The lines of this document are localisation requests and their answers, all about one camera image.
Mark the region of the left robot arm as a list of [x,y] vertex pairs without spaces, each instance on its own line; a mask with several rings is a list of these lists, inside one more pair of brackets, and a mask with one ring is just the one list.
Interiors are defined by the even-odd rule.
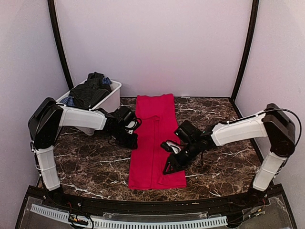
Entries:
[[67,204],[67,197],[59,190],[61,184],[56,170],[54,146],[64,126],[105,131],[119,146],[137,149],[138,135],[134,132],[141,125],[135,113],[121,106],[108,113],[102,108],[82,109],[46,98],[28,121],[30,147],[34,153],[36,168],[45,188],[50,191],[48,199],[57,208]]

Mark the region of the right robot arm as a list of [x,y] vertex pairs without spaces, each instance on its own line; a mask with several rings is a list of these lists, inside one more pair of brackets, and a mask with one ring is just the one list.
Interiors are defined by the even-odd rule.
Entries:
[[261,192],[268,189],[270,182],[294,153],[300,140],[300,137],[295,136],[295,124],[286,115],[287,112],[287,109],[271,103],[256,114],[210,125],[204,130],[185,120],[174,132],[184,145],[171,140],[161,143],[161,147],[169,152],[163,174],[185,170],[200,153],[209,149],[242,140],[267,137],[271,145],[269,153],[252,181],[251,190],[243,197],[243,203],[253,207],[261,200]]

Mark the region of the red t-shirt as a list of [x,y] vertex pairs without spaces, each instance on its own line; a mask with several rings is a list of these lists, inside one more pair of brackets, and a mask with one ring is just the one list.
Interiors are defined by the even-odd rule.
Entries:
[[169,153],[161,148],[161,143],[172,140],[179,143],[174,134],[176,120],[174,96],[137,96],[136,116],[141,119],[138,134],[138,148],[132,151],[129,170],[129,189],[171,189],[185,188],[185,172],[164,175]]

